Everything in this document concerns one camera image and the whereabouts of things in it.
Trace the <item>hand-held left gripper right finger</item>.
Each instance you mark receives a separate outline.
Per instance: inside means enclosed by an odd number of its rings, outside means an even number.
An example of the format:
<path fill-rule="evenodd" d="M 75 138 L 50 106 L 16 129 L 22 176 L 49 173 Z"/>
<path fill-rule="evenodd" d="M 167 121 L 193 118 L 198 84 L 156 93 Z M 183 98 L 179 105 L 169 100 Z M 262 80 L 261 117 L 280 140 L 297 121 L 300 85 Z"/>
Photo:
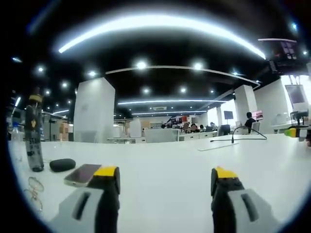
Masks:
<path fill-rule="evenodd" d="M 237 174 L 218 166 L 211 170 L 211 210 L 215 233 L 276 233 L 280 223 L 271 205 Z"/>

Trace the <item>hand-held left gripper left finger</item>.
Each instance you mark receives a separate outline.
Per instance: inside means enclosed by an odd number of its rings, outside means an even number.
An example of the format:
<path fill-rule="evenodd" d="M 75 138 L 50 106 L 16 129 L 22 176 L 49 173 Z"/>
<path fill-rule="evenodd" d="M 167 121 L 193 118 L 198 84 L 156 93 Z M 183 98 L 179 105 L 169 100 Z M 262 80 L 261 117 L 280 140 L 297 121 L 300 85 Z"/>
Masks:
<path fill-rule="evenodd" d="M 54 233 L 116 233 L 120 209 L 120 169 L 99 168 L 86 187 L 80 187 L 59 204 L 51 220 Z"/>

